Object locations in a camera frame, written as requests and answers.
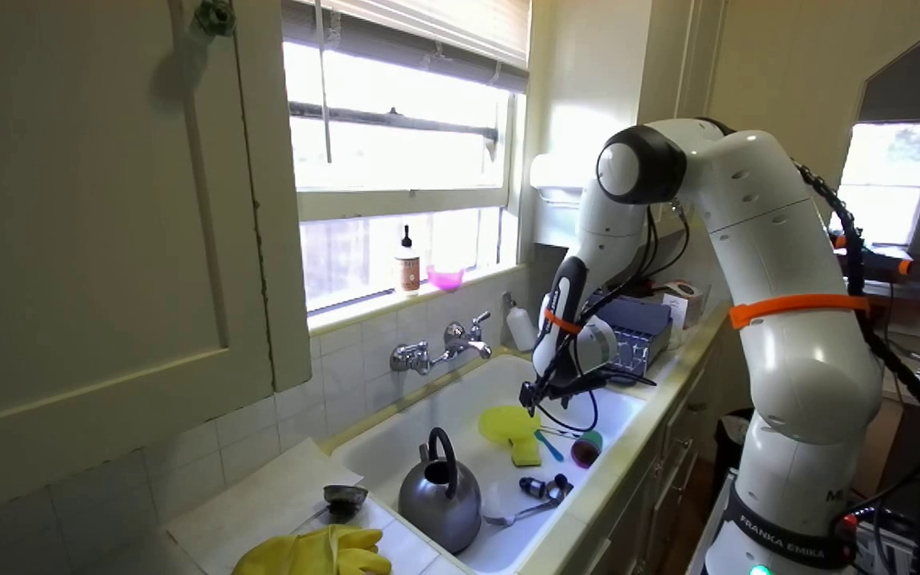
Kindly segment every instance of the silver kettle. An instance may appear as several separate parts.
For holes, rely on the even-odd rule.
[[[422,446],[422,464],[399,486],[399,516],[455,555],[480,535],[481,491],[476,478],[457,464],[448,433],[431,427],[427,447]]]

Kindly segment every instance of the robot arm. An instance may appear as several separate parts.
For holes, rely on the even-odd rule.
[[[579,242],[543,309],[537,384],[520,389],[520,402],[579,387],[564,348],[591,316],[588,296],[643,246],[643,206],[676,196],[689,196],[707,222],[754,399],[730,508],[707,570],[837,573],[835,518],[877,409],[882,368],[864,343],[811,192],[771,134],[676,118],[603,143],[580,200]]]

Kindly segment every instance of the kettle handle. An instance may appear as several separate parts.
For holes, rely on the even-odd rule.
[[[434,446],[441,446],[448,458],[448,499],[455,499],[457,497],[457,454],[455,454],[451,434],[444,427],[427,433],[427,464],[439,462]]]

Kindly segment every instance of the sink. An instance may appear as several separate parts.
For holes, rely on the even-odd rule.
[[[427,442],[427,433],[439,426],[451,434],[457,462],[480,480],[481,490],[481,516],[515,516],[534,499],[527,499],[516,486],[520,478],[554,480],[564,474],[574,491],[591,484],[591,471],[573,464],[569,447],[574,434],[562,434],[559,426],[543,418],[545,438],[559,447],[562,462],[557,462],[545,447],[540,447],[543,464],[534,471],[516,471],[508,462],[508,451],[488,446],[480,434],[480,411],[488,406],[516,406],[520,382],[530,382],[534,368],[524,358],[491,358],[476,372],[457,378],[451,387],[434,396],[382,418],[381,426],[362,433],[348,446],[336,447],[333,458],[348,471],[365,478],[365,486],[374,499],[397,508],[401,478],[418,464],[418,446]],[[596,399],[596,427],[603,446],[613,446],[643,409],[643,399],[631,399],[618,389],[595,389]],[[591,396],[574,396],[564,409],[559,402],[543,402],[557,418],[569,426],[588,426],[595,416]],[[557,526],[557,518],[564,506],[516,521],[512,526],[481,525],[480,537],[457,558],[473,573],[515,573],[515,566],[534,553],[537,537]]]

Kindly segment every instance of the countertop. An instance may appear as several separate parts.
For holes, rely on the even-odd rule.
[[[573,502],[564,506],[564,516],[557,521],[554,531],[537,535],[527,541],[534,553],[520,566],[520,573],[569,573],[579,570],[574,563],[585,553],[585,537],[601,531],[601,521],[606,518],[606,508],[613,506],[618,490],[625,484],[628,474],[637,474],[637,464],[657,433],[667,409],[688,393],[688,382],[693,378],[697,364],[709,353],[718,327],[726,319],[726,304],[709,304],[703,319],[689,327],[688,334],[674,335],[674,348],[657,358],[657,364],[648,372],[654,387],[628,387],[623,393],[631,393],[646,399],[643,411],[631,418],[631,426],[606,446],[606,458],[596,462],[596,471],[591,484],[579,491],[573,491]],[[392,563],[392,573],[465,573],[464,563],[448,555],[441,546],[424,541],[416,526],[409,526],[397,511],[382,506],[365,506],[365,516],[353,518],[362,526],[381,526],[382,544],[381,553]],[[296,521],[293,531],[319,526],[317,518]],[[208,573],[200,558],[187,553],[186,544],[171,537],[171,531],[160,531],[148,541],[136,541],[120,555],[116,555],[110,566],[89,570],[93,575],[118,575],[118,573],[160,573],[160,575],[200,575]]]

